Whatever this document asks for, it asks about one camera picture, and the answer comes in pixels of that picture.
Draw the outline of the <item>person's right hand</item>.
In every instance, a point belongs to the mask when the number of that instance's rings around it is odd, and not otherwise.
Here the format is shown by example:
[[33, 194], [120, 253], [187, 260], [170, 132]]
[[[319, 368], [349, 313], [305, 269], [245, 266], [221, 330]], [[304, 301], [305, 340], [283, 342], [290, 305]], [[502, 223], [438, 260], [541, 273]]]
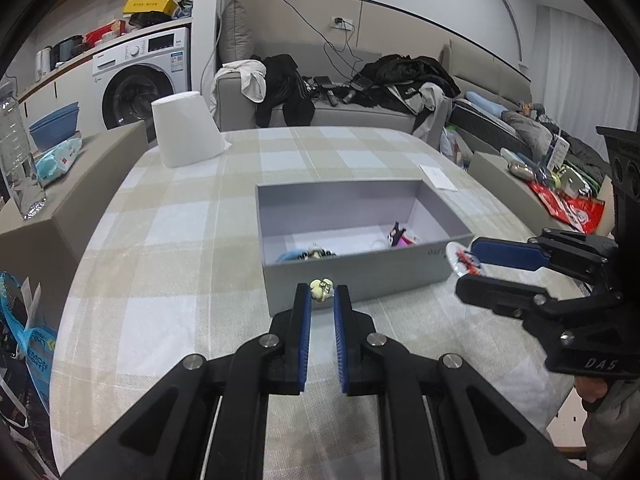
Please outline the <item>person's right hand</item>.
[[602, 378], [576, 377], [574, 387], [582, 399], [582, 407], [588, 413], [593, 413], [608, 394], [610, 385]]

